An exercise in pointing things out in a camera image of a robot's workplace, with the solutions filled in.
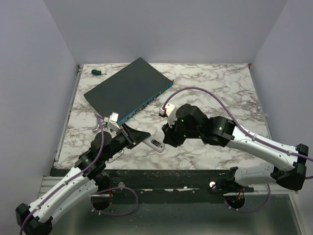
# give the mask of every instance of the purple cable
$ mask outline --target purple cable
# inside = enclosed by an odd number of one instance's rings
[[[253,212],[257,212],[257,211],[263,209],[264,207],[266,207],[266,206],[269,204],[269,202],[270,202],[270,198],[271,198],[270,187],[269,187],[269,184],[266,184],[266,185],[268,186],[268,198],[266,199],[265,203],[264,203],[262,206],[260,206],[259,208],[257,208],[257,209],[250,210],[250,211],[240,211],[240,210],[238,210],[238,209],[232,208],[232,207],[226,202],[225,199],[224,199],[224,203],[227,205],[227,207],[228,207],[230,210],[235,211],[235,212],[240,212],[240,213],[253,213]]]
[[[229,111],[229,109],[222,103],[222,101],[216,96],[214,95],[212,92],[206,90],[206,89],[203,89],[203,88],[199,88],[199,87],[185,87],[185,88],[182,88],[176,92],[174,92],[173,94],[170,95],[170,97],[167,98],[167,100],[165,101],[164,105],[163,105],[163,109],[165,109],[165,105],[168,103],[168,101],[173,97],[175,96],[176,94],[178,94],[179,92],[182,92],[182,91],[185,91],[185,90],[199,90],[199,91],[203,91],[203,92],[206,92],[208,93],[210,96],[212,96],[213,98],[215,98],[217,100],[217,102],[219,102],[219,104],[225,109],[225,111],[227,112],[227,114],[230,116],[230,118],[234,121],[234,123],[236,124],[236,126],[247,136],[249,136],[250,138],[254,138],[254,136],[252,134],[250,134],[248,131],[246,131],[240,124],[239,122],[235,119],[235,117],[232,115],[232,113]],[[278,151],[281,151],[283,153],[287,153],[289,154],[289,151],[283,149],[283,148],[280,148],[280,147],[277,147],[271,143],[268,143],[266,141],[263,141],[259,138],[255,138],[256,141],[258,141],[259,143],[262,143],[268,147],[271,147],[273,149],[276,149]],[[306,160],[309,160],[311,162],[313,162],[313,158],[311,157],[308,157],[308,156],[305,156],[305,155],[302,155],[302,154],[299,154],[299,153],[291,153],[291,155],[293,156],[297,156],[297,157],[300,157],[300,158],[304,158]],[[306,180],[307,179],[313,179],[313,176],[307,176],[305,178]]]
[[[101,214],[113,215],[113,216],[129,215],[129,214],[133,213],[134,211],[136,211],[138,209],[138,196],[137,196],[136,192],[133,189],[131,189],[131,188],[128,188],[128,187],[115,187],[115,188],[109,188],[109,189],[106,189],[106,190],[102,190],[102,191],[96,192],[95,194],[100,194],[100,193],[104,193],[104,192],[108,192],[108,191],[112,191],[112,190],[117,190],[117,189],[127,189],[127,190],[129,190],[130,192],[132,192],[135,195],[136,203],[135,203],[134,207],[129,212],[125,212],[125,213],[110,213],[110,212],[104,212],[104,211],[97,211],[93,207],[92,200],[90,200],[90,205],[92,207],[92,210],[95,211],[95,212],[101,213]]]
[[[95,157],[95,159],[92,161],[92,163],[87,166],[85,169],[83,169],[81,172],[77,173],[76,175],[74,175],[73,177],[69,178],[68,180],[66,180],[65,182],[68,184],[69,182],[71,182],[73,179],[77,178],[78,176],[80,176],[81,174],[85,173],[87,170],[89,170],[92,165],[95,164],[95,162],[98,160],[98,158],[100,157],[101,155],[101,152],[102,152],[102,149],[103,149],[103,146],[104,146],[104,130],[103,130],[103,127],[101,125],[101,120],[100,119],[103,119],[101,116],[99,116],[98,114],[95,114],[96,116],[96,119],[97,119],[97,122],[98,124],[100,125],[100,130],[101,130],[101,145],[100,145],[100,149],[99,149],[99,152],[97,154],[97,156]],[[37,205],[38,208],[40,208],[44,203],[46,203],[47,200],[49,200],[56,192],[58,192],[61,188],[63,188],[64,184],[58,186],[54,191],[52,191],[51,194],[49,194],[41,203],[39,203]],[[26,223],[28,222],[28,220],[31,218],[31,216],[37,211],[37,209],[34,209],[32,210],[29,215],[26,217],[26,219],[24,220],[24,222],[22,223],[21,225],[21,230],[20,230],[20,235],[23,235],[23,231],[24,231],[24,228],[26,226]]]

